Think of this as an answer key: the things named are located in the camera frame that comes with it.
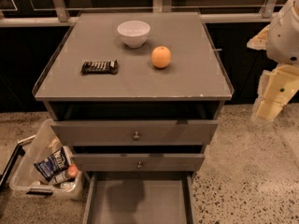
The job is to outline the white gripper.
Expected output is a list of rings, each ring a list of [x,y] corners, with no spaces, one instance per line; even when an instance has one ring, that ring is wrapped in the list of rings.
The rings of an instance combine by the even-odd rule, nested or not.
[[[269,26],[266,25],[247,43],[249,49],[266,50]],[[281,112],[283,105],[299,91],[299,66],[280,63],[269,75],[264,99],[258,104],[256,116],[273,120]]]

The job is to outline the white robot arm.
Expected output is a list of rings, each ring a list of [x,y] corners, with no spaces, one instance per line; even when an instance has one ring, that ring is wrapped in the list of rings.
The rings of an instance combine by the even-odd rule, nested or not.
[[[272,71],[263,70],[252,113],[255,121],[273,121],[299,91],[299,0],[288,0],[247,47],[265,50],[278,64]]]

